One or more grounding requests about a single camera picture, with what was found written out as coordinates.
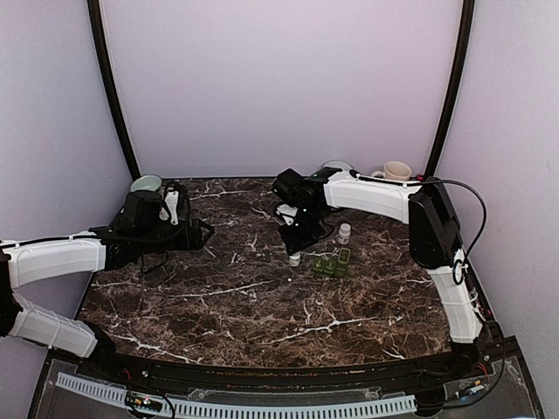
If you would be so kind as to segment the white pill bottle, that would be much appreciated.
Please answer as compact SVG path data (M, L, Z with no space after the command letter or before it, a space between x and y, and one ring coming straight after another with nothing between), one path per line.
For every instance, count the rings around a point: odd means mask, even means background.
M293 254L289 257L289 264L293 267L299 266L300 265L300 254Z
M351 236L351 225L349 223L342 223L339 227L337 234L337 241L341 245L349 243Z

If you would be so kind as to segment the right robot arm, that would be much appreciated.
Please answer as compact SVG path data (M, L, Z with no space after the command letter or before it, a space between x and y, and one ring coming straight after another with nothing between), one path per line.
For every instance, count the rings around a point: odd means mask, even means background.
M289 168L274 179L272 191L280 199L276 214L283 221L279 234L288 255L327 237L331 229L325 220L337 210L359 210L407 225L411 258L436 286L451 341L473 344L483 317L467 285L471 250L463 245L448 185L435 177L383 180L332 167L304 176Z

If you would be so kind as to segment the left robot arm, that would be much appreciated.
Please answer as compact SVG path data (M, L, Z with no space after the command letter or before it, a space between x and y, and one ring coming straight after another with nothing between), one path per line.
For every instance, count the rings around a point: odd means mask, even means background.
M90 368L105 381L123 373L114 343L95 324L47 310L17 289L74 273L115 271L143 256L202 249L215 230L191 215L187 190L165 194L137 190L108 226L1 246L1 334L89 358Z

